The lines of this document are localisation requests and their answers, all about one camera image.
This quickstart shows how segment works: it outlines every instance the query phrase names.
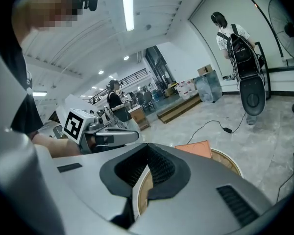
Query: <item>black t-shirt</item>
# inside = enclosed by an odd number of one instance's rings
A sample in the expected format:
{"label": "black t-shirt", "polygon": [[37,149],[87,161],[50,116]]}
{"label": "black t-shirt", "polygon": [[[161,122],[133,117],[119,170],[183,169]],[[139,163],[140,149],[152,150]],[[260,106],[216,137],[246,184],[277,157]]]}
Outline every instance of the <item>black t-shirt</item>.
{"label": "black t-shirt", "polygon": [[[115,92],[109,92],[108,103],[109,103],[110,109],[123,104],[121,99],[119,98],[117,94],[115,94]],[[113,111],[113,113],[122,122],[127,122],[130,119],[132,119],[131,114],[126,110],[125,107],[118,109],[116,111]]]}
{"label": "black t-shirt", "polygon": [[[11,17],[5,16],[5,18],[5,20],[0,19],[0,24],[4,24],[4,33],[0,34],[0,55],[17,81],[27,90],[29,87],[32,88],[31,74],[27,70],[22,48],[14,34]],[[42,126],[43,123],[39,117],[34,97],[27,94],[13,119],[11,128],[30,134]]]}

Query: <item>floor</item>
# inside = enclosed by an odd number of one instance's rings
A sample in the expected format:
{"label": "floor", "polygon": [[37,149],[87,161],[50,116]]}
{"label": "floor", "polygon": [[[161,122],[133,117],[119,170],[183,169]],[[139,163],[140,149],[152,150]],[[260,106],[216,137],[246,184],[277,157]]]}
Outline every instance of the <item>floor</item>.
{"label": "floor", "polygon": [[[211,148],[235,160],[245,179],[258,187],[274,204],[278,189],[293,172],[294,97],[272,96],[257,122],[249,126],[244,119],[234,133],[224,132],[211,122],[199,130],[191,142],[208,140]],[[216,103],[200,103],[188,112],[163,124],[151,121],[142,131],[145,142],[168,146],[186,144],[199,127],[218,120],[233,131],[239,126],[244,110],[239,95],[224,95]],[[294,176],[281,188],[279,200],[292,192]]]}

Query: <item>desk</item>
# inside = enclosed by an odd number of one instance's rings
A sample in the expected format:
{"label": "desk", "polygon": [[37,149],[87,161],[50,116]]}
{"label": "desk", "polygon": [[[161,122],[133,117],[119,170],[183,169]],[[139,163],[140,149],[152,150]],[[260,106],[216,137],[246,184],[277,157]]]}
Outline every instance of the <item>desk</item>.
{"label": "desk", "polygon": [[150,127],[149,122],[145,116],[145,113],[140,105],[134,107],[128,112],[131,114],[132,118],[137,122],[141,131]]}

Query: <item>black cable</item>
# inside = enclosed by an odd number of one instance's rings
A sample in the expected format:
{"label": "black cable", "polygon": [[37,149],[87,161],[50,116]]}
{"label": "black cable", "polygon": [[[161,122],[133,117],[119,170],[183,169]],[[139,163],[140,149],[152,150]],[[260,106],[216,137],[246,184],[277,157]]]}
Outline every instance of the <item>black cable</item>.
{"label": "black cable", "polygon": [[240,122],[239,126],[236,128],[236,130],[235,130],[235,131],[233,131],[233,132],[232,132],[232,134],[233,134],[234,132],[236,132],[236,131],[237,131],[237,129],[238,129],[240,126],[241,126],[241,123],[243,122],[243,119],[244,119],[245,115],[246,115],[246,113],[245,113],[245,114],[244,114],[244,116],[242,117],[242,120],[241,120],[241,122]]}
{"label": "black cable", "polygon": [[224,129],[224,128],[222,127],[222,125],[220,124],[219,121],[217,121],[217,120],[210,120],[209,122],[206,122],[202,127],[200,127],[199,129],[197,129],[197,130],[194,132],[194,134],[192,135],[191,139],[187,142],[187,144],[190,143],[190,141],[193,139],[193,137],[194,137],[194,135],[196,134],[197,131],[199,131],[201,128],[203,128],[206,124],[208,124],[208,123],[210,123],[210,122],[218,122],[219,125],[220,125],[220,127],[221,127],[222,129]]}
{"label": "black cable", "polygon": [[286,184],[286,182],[288,182],[288,181],[291,179],[291,177],[293,177],[293,175],[294,175],[294,152],[293,152],[293,173],[292,173],[291,176],[290,176],[286,181],[284,181],[284,183],[279,187],[279,191],[278,191],[278,196],[277,196],[277,198],[276,198],[276,202],[278,202],[278,200],[279,200],[280,189]]}
{"label": "black cable", "polygon": [[[245,115],[246,115],[246,113],[245,113],[244,116],[242,117],[242,120],[241,120],[239,126],[236,128],[236,130],[235,130],[234,132],[236,132],[236,131],[238,130],[238,128],[241,126],[241,123],[243,122],[243,119],[244,119]],[[193,139],[193,137],[194,137],[194,135],[196,134],[197,131],[199,131],[201,128],[203,128],[206,124],[208,124],[208,123],[210,123],[210,122],[217,122],[217,123],[219,123],[220,127],[221,127],[225,132],[230,133],[230,134],[233,134],[233,133],[234,133],[234,132],[232,132],[231,129],[226,128],[226,127],[222,127],[222,125],[221,125],[221,123],[220,123],[219,121],[217,121],[217,120],[210,120],[209,122],[206,122],[202,127],[200,127],[199,129],[197,129],[197,130],[193,133],[191,139],[187,142],[187,144],[190,143],[190,141]]]}

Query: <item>person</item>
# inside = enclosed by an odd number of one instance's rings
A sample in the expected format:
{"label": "person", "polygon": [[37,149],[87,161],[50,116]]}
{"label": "person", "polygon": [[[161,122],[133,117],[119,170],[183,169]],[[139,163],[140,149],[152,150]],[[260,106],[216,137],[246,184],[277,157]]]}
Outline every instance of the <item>person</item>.
{"label": "person", "polygon": [[149,103],[152,100],[152,94],[146,88],[143,88],[143,90],[144,90],[144,100],[145,102]]}
{"label": "person", "polygon": [[[0,27],[4,26],[4,33],[0,34],[0,55],[27,95],[11,128],[25,133],[34,144],[48,148],[52,157],[81,155],[71,139],[53,139],[38,132],[43,123],[32,95],[32,78],[21,48],[21,43],[33,29],[48,29],[58,22],[70,21],[77,11],[73,9],[72,0],[23,0],[15,6],[13,2],[7,1],[4,6],[8,6],[9,13],[0,15]],[[94,142],[95,138],[92,138],[89,145]]]}
{"label": "person", "polygon": [[143,97],[143,94],[142,93],[137,92],[136,93],[136,97],[137,97],[138,103],[140,105],[143,105],[145,103],[145,100],[144,100],[144,97]]}
{"label": "person", "polygon": [[128,130],[137,131],[139,134],[138,139],[136,142],[140,143],[143,142],[143,138],[141,136],[141,130],[136,123],[136,121],[132,118],[131,114],[127,111],[125,104],[122,103],[120,97],[117,95],[117,90],[120,88],[118,80],[111,80],[109,82],[109,93],[107,96],[107,102],[110,106],[113,115],[117,118],[115,119],[117,124],[120,120],[122,122],[122,128],[125,127]]}
{"label": "person", "polygon": [[[220,12],[214,12],[211,15],[211,20],[219,28],[219,32],[227,36],[228,38],[230,38],[231,34],[234,33],[232,25],[227,23],[227,20],[225,19],[224,15]],[[250,43],[250,45],[253,48],[255,48],[256,45],[254,41],[251,39],[250,34],[239,24],[236,24],[235,26],[237,28],[238,34],[244,37]],[[222,51],[223,56],[226,59],[230,59],[227,48],[227,40],[219,35],[217,35],[216,39],[219,50]],[[255,124],[256,120],[257,117],[250,116],[249,114],[247,114],[246,121],[249,125]]]}

